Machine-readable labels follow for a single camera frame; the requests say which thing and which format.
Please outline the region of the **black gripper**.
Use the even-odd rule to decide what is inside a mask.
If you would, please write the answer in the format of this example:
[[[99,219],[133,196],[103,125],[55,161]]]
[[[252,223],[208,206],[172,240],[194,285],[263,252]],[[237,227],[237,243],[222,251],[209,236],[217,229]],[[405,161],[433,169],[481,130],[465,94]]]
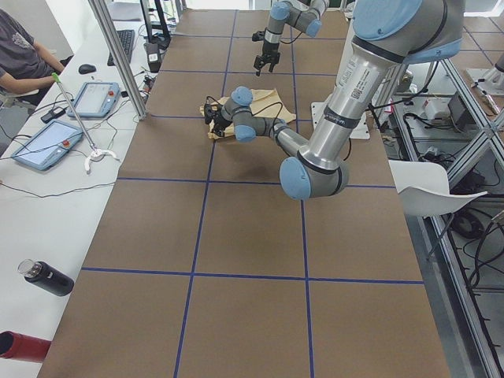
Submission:
[[[263,42],[262,53],[254,60],[256,76],[261,75],[261,69],[269,65],[269,72],[273,72],[275,66],[280,62],[280,34],[272,33],[269,30],[256,31],[252,35],[253,42]]]
[[[223,116],[223,106],[220,104],[211,105],[205,104],[203,106],[203,113],[205,118],[205,124],[210,125],[213,123],[210,131],[216,137],[225,137],[225,130],[229,127],[232,122]]]

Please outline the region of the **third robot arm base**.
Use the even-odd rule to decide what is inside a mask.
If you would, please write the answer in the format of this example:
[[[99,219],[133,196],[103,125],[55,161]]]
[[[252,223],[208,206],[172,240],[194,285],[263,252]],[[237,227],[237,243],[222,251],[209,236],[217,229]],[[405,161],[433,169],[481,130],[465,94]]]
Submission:
[[[485,94],[503,96],[503,55],[491,69],[466,69],[474,87]]]

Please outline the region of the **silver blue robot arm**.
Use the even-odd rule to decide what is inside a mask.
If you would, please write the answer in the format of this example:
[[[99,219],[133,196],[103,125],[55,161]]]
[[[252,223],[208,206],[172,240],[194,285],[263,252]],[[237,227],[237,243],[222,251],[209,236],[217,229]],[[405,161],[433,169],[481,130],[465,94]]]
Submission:
[[[233,126],[240,142],[258,136],[273,139],[288,156],[280,166],[280,182],[289,197],[335,195],[349,176],[339,152],[389,68],[453,57],[461,46],[464,12],[463,1],[358,1],[353,11],[352,56],[309,139],[280,117],[254,116],[253,95],[246,87],[237,87],[224,104],[206,103],[205,122],[220,137]]]
[[[321,18],[330,5],[327,0],[278,1],[272,5],[269,22],[263,31],[252,35],[253,42],[263,42],[261,54],[254,60],[256,75],[269,65],[269,72],[280,62],[280,44],[284,26],[289,25],[310,37],[315,37],[321,29]]]

